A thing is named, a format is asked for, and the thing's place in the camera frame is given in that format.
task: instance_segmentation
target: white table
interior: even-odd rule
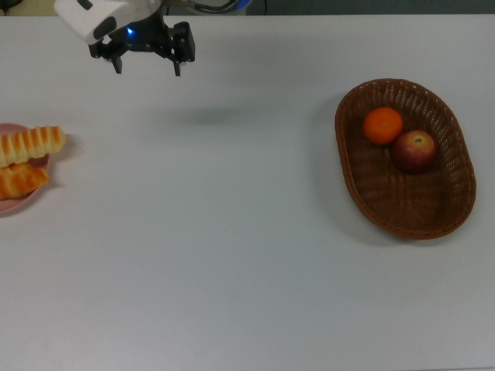
[[[0,121],[71,145],[0,218],[2,371],[495,366],[495,16],[190,17],[196,62],[0,20]],[[366,220],[333,115],[378,77],[456,114],[478,183],[428,242]]]

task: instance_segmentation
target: pastry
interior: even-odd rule
[[[0,200],[22,197],[49,180],[44,168],[36,168],[28,162],[0,168]]]
[[[67,142],[58,126],[44,126],[0,136],[0,168],[57,153]]]

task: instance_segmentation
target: pink plate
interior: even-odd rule
[[[22,126],[19,124],[0,124],[0,135],[14,134],[17,133],[18,131],[25,131],[25,130],[28,130],[28,128],[26,126]],[[45,157],[42,158],[36,158],[36,159],[32,158],[29,160],[29,163],[32,166],[45,168],[46,170],[48,170],[49,159],[50,157],[46,155]],[[36,189],[27,196],[22,197],[21,199],[6,199],[0,201],[0,215],[11,212],[14,209],[17,209],[18,207],[24,205],[28,201],[28,199],[32,198],[38,191],[39,189]]]

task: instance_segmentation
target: apple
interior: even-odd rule
[[[395,166],[403,172],[421,174],[432,167],[436,153],[433,138],[425,131],[413,130],[395,139],[391,157]]]

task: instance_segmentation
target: tangerine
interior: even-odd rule
[[[404,127],[401,114],[390,107],[379,107],[366,115],[363,123],[364,135],[376,145],[388,145]]]

